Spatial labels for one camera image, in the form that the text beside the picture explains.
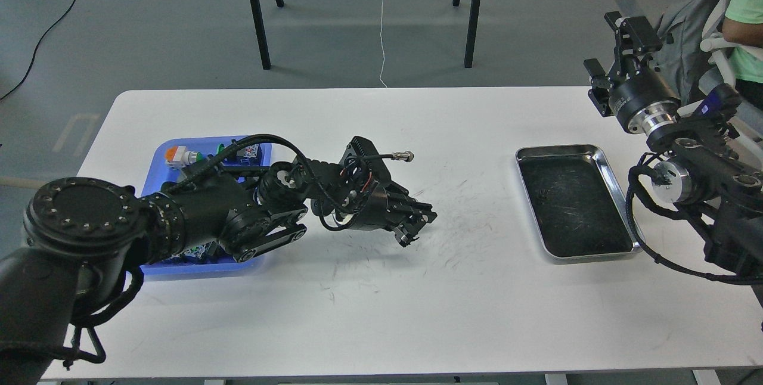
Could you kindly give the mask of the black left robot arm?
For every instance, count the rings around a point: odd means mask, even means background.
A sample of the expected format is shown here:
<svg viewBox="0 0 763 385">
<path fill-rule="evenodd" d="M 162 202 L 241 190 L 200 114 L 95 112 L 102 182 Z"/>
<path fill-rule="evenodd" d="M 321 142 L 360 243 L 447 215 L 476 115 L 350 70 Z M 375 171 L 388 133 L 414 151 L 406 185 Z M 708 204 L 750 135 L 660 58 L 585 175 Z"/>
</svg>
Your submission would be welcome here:
<svg viewBox="0 0 763 385">
<path fill-rule="evenodd" d="M 329 231 L 382 229 L 408 246 L 437 214 L 385 160 L 412 153 L 381 154 L 356 136 L 338 163 L 319 162 L 256 134 L 145 197 L 103 179 L 44 184 L 24 211 L 22 246 L 2 258 L 2 383 L 35 384 L 55 360 L 103 363 L 95 327 L 134 300 L 142 265 L 191 247 L 215 242 L 245 262 L 300 239 L 308 210 Z"/>
</svg>

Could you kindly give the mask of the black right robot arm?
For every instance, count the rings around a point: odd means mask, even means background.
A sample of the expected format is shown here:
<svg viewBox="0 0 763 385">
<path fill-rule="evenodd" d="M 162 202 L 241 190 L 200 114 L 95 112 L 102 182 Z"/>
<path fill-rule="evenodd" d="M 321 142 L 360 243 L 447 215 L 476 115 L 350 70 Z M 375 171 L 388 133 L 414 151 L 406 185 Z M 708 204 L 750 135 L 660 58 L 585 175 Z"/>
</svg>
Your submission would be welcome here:
<svg viewBox="0 0 763 385">
<path fill-rule="evenodd" d="M 694 113 L 679 114 L 680 100 L 650 67 L 662 47 L 644 16 L 605 13 L 615 35 L 614 61 L 605 71 L 584 61 L 591 102 L 614 116 L 624 132 L 646 136 L 649 152 L 629 169 L 626 221 L 638 198 L 659 216 L 687 221 L 704 241 L 704 259 L 727 271 L 698 272 L 677 265 L 640 241 L 654 262 L 671 270 L 731 285 L 761 285 L 761 171 L 739 160 L 727 144 L 741 95 L 727 83 L 709 92 Z"/>
</svg>

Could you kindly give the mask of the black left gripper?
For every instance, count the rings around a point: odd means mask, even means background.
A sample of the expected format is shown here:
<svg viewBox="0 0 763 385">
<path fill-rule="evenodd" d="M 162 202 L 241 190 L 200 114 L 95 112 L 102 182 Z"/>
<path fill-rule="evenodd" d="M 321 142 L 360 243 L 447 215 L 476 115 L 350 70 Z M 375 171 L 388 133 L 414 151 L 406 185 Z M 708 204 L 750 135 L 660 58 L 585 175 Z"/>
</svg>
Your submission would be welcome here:
<svg viewBox="0 0 763 385">
<path fill-rule="evenodd" d="M 409 191 L 396 183 L 384 185 L 371 181 L 346 190 L 340 212 L 340 229 L 392 231 L 401 247 L 417 240 L 427 223 L 437 218 L 430 203 L 409 196 Z"/>
</svg>

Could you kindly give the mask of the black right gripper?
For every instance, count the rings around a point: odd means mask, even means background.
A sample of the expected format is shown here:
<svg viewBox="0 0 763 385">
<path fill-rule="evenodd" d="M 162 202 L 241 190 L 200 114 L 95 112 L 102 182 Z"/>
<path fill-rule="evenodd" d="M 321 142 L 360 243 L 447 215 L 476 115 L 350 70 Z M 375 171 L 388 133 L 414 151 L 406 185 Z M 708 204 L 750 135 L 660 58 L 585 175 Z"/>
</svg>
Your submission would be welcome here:
<svg viewBox="0 0 763 385">
<path fill-rule="evenodd" d="M 586 59 L 590 78 L 588 97 L 598 113 L 615 116 L 624 132 L 652 134 L 678 122 L 679 99 L 654 71 L 645 70 L 662 41 L 645 16 L 624 17 L 620 12 L 603 16 L 615 35 L 614 61 L 607 73 L 598 59 Z M 612 79 L 626 79 L 610 92 Z"/>
</svg>

